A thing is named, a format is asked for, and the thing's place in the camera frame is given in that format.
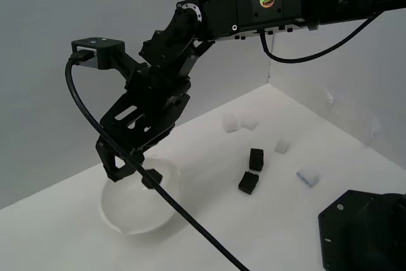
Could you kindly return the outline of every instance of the white bowl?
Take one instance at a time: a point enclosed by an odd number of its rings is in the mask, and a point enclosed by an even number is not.
[[[179,201],[180,174],[173,163],[146,158],[143,167],[158,171],[162,175],[161,187]],[[175,210],[141,179],[136,171],[118,182],[107,180],[101,192],[100,214],[113,230],[126,235],[145,233],[160,228],[174,215]]]

